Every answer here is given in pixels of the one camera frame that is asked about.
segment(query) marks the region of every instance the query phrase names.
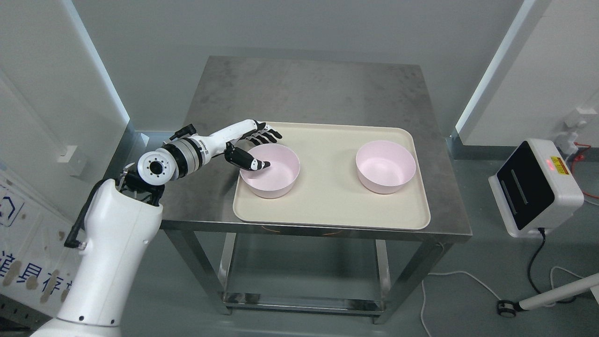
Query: wall outlet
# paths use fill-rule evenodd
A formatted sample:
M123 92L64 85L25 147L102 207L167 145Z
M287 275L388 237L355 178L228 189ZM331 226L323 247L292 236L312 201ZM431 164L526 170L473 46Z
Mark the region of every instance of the wall outlet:
M70 176L79 176L85 164L87 164L87 157L77 145L68 145L66 154L60 156L58 162L62 164Z
M595 109L576 108L566 116L564 123L569 128L582 129L587 126L593 118L597 116Z

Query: power cord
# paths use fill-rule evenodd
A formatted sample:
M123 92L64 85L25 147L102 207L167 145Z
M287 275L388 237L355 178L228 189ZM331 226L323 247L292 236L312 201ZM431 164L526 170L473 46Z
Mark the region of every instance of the power cord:
M532 285L534 291L536 291L537 294L540 294L540 293L542 293L542 291L540 291L537 288L537 286L533 282L533 278L531 277L531 269L533 267L533 262L534 262L535 258L537 258L537 255L539 254L539 252L541 251L541 249L543 248L543 246L545 246L545 228L538 228L538 230L539 230L539 233L541 233L541 236L543 236L543 241L541 242L541 245L539 246L539 248L537 249L537 251L534 252L533 257L530 259L530 262L528 263L527 276L528 276L528 282L530 283L530 285ZM576 295L572 296L572 298L569 299L569 300L559 300L559 301L556 301L556 303L568 304L568 303L574 302L575 300L576 300Z
M551 271L549 272L549 280L551 283L551 289L555 288L555 284L553 283L553 272L557 269L563 270L577 278L584 278L578 274L575 274L574 272L571 272L570 270L568 270L566 268L554 266L551 268ZM448 272L448 273L429 273L429 275L432 275L432 276L448 276L448 275L456 275L456 274L464 274L464 275L470 276L476 282L478 282L480 285L482 285L485 289L487 289L491 294L493 294L493 296L495 296L497 298L497 300L501 300L501 298L499 297L499 295L497 295L497 293L495 293L488 285L486 285L483 281L479 280L476 276L472 275L471 273L465 272L463 270L457 270L455 272ZM420 309L420 322L422 323L422 327L424 328L424 331L426 331L426 334L428 335L428 337L432 337L431 332L428 330L428 327L424 323L424 308L426 306L426 289L424 287L424 280L420 283L420 285L422 286L422 308ZM551 305L547 305L547 307L551 307L551 306L555 306L555 303L553 303Z
M491 294L493 294L493 296L495 296L497 298L497 300L501 300L501 298L491 288L489 288L488 285L486 285L483 281L479 280L476 276L472 275L471 273L464 272L463 270L457 270L455 272L448 272L448 273L429 273L429 275L432 275L432 276L448 276L448 275L455 275L455 274L464 274L464 275L470 276L476 282L478 282L480 285L485 287L489 292L491 292ZM428 335L428 337L432 337L431 332L428 330L428 328L426 327L426 324L424 323L424 307L426 305L426 291L424 289L424 280L420 283L420 285L422 286L422 308L420 309L420 322L422 323L422 327L424 328L424 331L426 331L426 334Z

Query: black panel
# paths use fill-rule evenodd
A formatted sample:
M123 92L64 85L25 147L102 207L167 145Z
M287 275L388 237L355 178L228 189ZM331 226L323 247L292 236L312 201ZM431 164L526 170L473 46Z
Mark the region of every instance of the black panel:
M555 195L528 142L523 142L497 173L516 226L522 230L551 205Z

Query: white device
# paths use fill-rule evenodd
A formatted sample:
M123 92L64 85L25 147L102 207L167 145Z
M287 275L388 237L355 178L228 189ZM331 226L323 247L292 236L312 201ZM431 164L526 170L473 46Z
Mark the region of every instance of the white device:
M32 336L120 337L120 319L135 273L162 221L158 201L163 184L197 171L221 154L245 170L267 168L270 162L234 145L241 139L259 145L275 143L277 138L282 136L270 125L253 119L210 136L199 136L190 124L177 131L171 142L142 155L137 165L127 165L118 184L114 179L96 183L64 242L83 256L72 288L57 317ZM125 191L136 197L138 192L149 195L137 200ZM83 224L87 236L80 242L77 233Z
M513 237L550 233L584 203L584 195L554 143L526 139L489 177L507 232Z

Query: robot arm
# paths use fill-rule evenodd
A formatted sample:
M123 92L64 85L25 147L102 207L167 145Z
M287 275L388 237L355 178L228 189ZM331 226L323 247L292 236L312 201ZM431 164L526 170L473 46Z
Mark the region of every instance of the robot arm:
M99 181L92 189L65 247L83 256L73 286L58 316L34 337L118 337L125 300L147 245L158 232L164 183L197 171L212 158L225 159L246 170L268 167L235 144L246 139L256 145L276 142L282 136L264 122L246 119L209 136L199 136L193 125L175 133L171 142L130 164L117 183ZM148 202L123 194L124 190L149 193ZM85 230L85 242L77 240Z
M171 142L156 151L145 153L137 162L137 173L151 185L163 185L197 171L210 160L221 154L233 165L250 171L270 166L260 161L235 144L246 139L255 145L276 143L283 138L265 122L246 119L216 131L209 136L199 136L193 125L188 125L171 137Z

